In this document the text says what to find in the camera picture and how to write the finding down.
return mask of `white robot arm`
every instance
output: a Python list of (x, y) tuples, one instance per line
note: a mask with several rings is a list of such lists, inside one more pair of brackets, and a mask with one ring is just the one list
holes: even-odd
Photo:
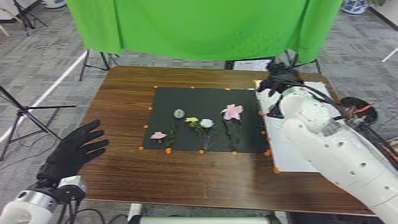
[(0, 224), (46, 224), (53, 217), (57, 201), (35, 191), (21, 191), (3, 207)]
[(373, 144), (328, 114), (309, 90), (282, 92), (280, 134), (335, 186), (360, 200), (385, 224), (398, 223), (398, 173)]

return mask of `yellow flower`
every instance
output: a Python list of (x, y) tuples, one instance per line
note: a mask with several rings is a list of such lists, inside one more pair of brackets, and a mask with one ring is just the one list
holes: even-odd
[(184, 122), (197, 122), (199, 121), (199, 119), (195, 118), (195, 117), (188, 117), (186, 119), (184, 119)]

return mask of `wooden table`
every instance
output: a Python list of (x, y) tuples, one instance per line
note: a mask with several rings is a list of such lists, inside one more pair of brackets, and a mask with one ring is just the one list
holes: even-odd
[[(115, 67), (85, 121), (101, 119), (110, 146), (83, 168), (87, 198), (222, 208), (371, 214), (357, 199), (314, 173), (273, 174), (261, 154), (138, 150), (154, 86), (247, 89), (264, 72)], [(325, 81), (318, 74), (302, 74)]]

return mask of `chair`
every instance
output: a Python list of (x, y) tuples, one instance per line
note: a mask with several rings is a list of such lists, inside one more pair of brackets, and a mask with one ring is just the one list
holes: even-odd
[[(12, 15), (10, 11), (9, 11), (7, 9), (3, 9), (3, 8), (0, 8), (0, 10), (1, 10), (5, 13), (9, 13), (9, 15), (10, 15), (10, 17), (14, 18), (14, 20), (21, 23), (21, 20), (19, 20), (19, 18)], [(5, 36), (9, 37), (9, 32), (7, 32), (7, 30), (5, 30), (5, 28), (3, 28), (1, 25), (0, 25), (0, 30), (3, 31), (3, 34), (5, 34)]]

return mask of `white flower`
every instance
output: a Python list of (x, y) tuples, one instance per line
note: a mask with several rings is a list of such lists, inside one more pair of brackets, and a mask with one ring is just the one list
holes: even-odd
[(213, 125), (215, 125), (215, 122), (213, 122), (209, 119), (202, 119), (202, 120), (200, 120), (200, 126), (202, 126), (204, 128), (211, 128)]
[(183, 112), (183, 110), (181, 110), (181, 109), (176, 109), (176, 111), (174, 111), (174, 118), (176, 118), (176, 119), (181, 119), (183, 116), (184, 116), (184, 112)]

